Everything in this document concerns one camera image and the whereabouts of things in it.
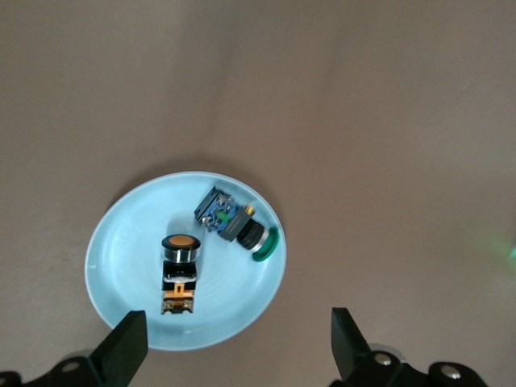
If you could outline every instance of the electronic component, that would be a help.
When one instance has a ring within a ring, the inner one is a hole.
[[[277,246],[277,228],[265,228],[252,218],[254,209],[242,206],[231,195],[217,187],[202,200],[194,211],[195,220],[230,242],[236,240],[252,253],[252,259],[267,259]]]
[[[199,239],[187,234],[169,235],[161,241],[164,247],[163,301],[161,314],[194,311],[194,292],[197,281],[195,260],[201,247]]]

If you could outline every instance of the screw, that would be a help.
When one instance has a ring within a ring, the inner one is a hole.
[[[450,379],[460,379],[459,370],[451,365],[444,365],[441,367],[441,372]]]
[[[374,360],[381,365],[390,365],[392,363],[390,357],[388,357],[385,353],[377,353],[374,356]]]

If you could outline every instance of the plate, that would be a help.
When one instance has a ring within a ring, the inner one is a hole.
[[[277,227],[272,255],[255,262],[194,219],[194,210],[216,185],[256,210],[253,218]],[[161,240],[186,233],[202,242],[193,313],[161,314]],[[144,183],[120,198],[97,225],[85,258],[85,281],[95,309],[114,327],[130,310],[145,310],[149,347],[184,351],[238,334],[276,294],[286,264],[285,233],[273,208],[254,189],[206,172],[174,173]]]

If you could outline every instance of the table surface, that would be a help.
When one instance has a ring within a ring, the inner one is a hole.
[[[516,371],[516,3],[0,2],[0,369],[108,326],[89,238],[129,189],[205,170],[285,228],[247,330],[151,350],[133,386],[325,386],[332,306],[417,369]]]

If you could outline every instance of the light blue plate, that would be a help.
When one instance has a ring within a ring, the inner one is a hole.
[[[254,219],[277,227],[280,241],[264,262],[255,262],[194,220],[194,210],[216,185],[251,204]],[[186,233],[202,242],[194,312],[161,314],[161,240]],[[236,335],[260,316],[278,290],[286,263],[285,234],[273,208],[244,183],[216,173],[158,177],[119,199],[89,242],[85,278],[95,309],[110,327],[129,310],[145,310],[149,347],[184,351]]]

